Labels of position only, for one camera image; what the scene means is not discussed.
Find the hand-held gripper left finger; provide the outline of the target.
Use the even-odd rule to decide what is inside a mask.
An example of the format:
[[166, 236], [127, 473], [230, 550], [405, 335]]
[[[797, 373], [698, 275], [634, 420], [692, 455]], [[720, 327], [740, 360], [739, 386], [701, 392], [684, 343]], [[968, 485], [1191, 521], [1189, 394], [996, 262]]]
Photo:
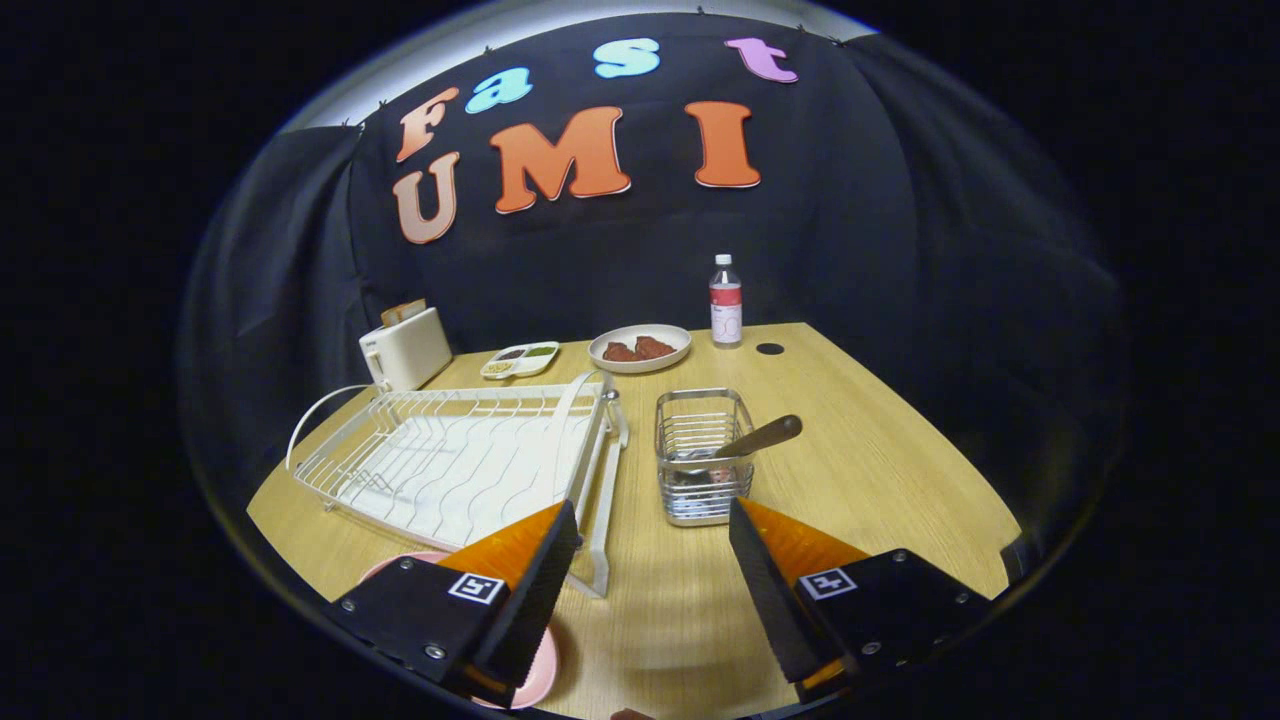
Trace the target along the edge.
[[435, 562], [394, 557], [325, 615], [412, 674], [508, 708], [579, 544], [575, 506], [563, 500]]

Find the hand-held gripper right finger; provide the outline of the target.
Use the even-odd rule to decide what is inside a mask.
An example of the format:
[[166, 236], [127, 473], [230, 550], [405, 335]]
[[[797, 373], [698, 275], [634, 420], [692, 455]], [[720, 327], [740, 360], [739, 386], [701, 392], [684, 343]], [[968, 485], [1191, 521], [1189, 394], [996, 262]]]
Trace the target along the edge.
[[910, 550], [868, 553], [745, 497], [730, 505], [730, 543], [801, 701], [909, 673], [989, 614], [987, 596]]

